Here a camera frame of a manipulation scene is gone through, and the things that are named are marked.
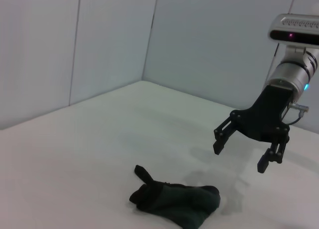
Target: metal cylinder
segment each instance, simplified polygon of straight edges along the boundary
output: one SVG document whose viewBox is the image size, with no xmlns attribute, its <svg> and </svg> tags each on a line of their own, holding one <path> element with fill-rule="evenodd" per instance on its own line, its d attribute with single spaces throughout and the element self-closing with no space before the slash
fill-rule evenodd
<svg viewBox="0 0 319 229">
<path fill-rule="evenodd" d="M 288 46 L 286 55 L 267 81 L 268 85 L 289 88 L 297 102 L 314 76 L 319 60 L 318 49 L 297 49 Z"/>
</svg>

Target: dark green glove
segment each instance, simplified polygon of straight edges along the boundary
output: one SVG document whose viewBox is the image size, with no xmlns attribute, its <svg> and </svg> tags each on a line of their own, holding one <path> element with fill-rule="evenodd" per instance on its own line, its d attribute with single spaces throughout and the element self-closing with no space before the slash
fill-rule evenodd
<svg viewBox="0 0 319 229">
<path fill-rule="evenodd" d="M 130 201 L 139 210 L 170 219 L 183 229 L 198 229 L 219 207 L 219 191 L 213 186 L 157 182 L 139 165 L 135 174 L 145 184 L 131 195 Z"/>
</svg>

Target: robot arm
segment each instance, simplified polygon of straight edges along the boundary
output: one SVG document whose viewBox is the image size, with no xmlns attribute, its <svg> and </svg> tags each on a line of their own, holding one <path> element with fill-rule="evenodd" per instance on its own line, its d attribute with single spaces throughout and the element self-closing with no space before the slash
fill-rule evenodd
<svg viewBox="0 0 319 229">
<path fill-rule="evenodd" d="M 267 81 L 266 87 L 247 110 L 234 110 L 214 130 L 215 154 L 220 154 L 228 138 L 239 131 L 245 136 L 271 143 L 257 169 L 264 173 L 269 162 L 282 163 L 289 141 L 289 125 L 282 122 L 284 110 L 293 106 L 308 87 L 318 68 L 319 16 L 281 14 L 272 23 L 268 37 L 286 45 L 286 54 Z"/>
</svg>

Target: white tabletop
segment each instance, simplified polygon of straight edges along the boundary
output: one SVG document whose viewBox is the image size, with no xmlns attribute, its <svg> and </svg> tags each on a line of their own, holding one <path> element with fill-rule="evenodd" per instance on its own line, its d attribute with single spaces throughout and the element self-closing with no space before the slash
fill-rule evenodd
<svg viewBox="0 0 319 229">
<path fill-rule="evenodd" d="M 319 135 L 292 127 L 283 164 L 259 174 L 267 143 L 235 133 L 213 153 L 231 110 L 138 82 L 0 132 L 0 228 L 179 228 L 129 203 L 139 164 L 158 181 L 220 190 L 203 229 L 317 229 Z"/>
</svg>

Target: white wall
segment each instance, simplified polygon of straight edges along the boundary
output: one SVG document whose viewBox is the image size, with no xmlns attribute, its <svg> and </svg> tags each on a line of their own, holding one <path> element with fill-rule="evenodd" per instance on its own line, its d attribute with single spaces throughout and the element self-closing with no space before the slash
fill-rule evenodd
<svg viewBox="0 0 319 229">
<path fill-rule="evenodd" d="M 294 0 L 291 13 L 319 15 L 319 0 Z M 271 72 L 280 63 L 285 54 L 285 46 L 280 45 L 275 57 Z M 316 73 L 311 80 L 310 87 L 303 93 L 299 104 L 310 106 L 310 111 L 300 120 L 296 126 L 319 133 L 319 74 Z M 291 110 L 285 122 L 292 122 L 298 118 L 298 111 Z"/>
<path fill-rule="evenodd" d="M 0 0 L 0 129 L 69 103 L 78 0 Z"/>
<path fill-rule="evenodd" d="M 260 94 L 292 0 L 158 0 L 144 79 L 235 108 Z"/>
<path fill-rule="evenodd" d="M 71 103 L 141 80 L 156 0 L 81 0 Z"/>
</svg>

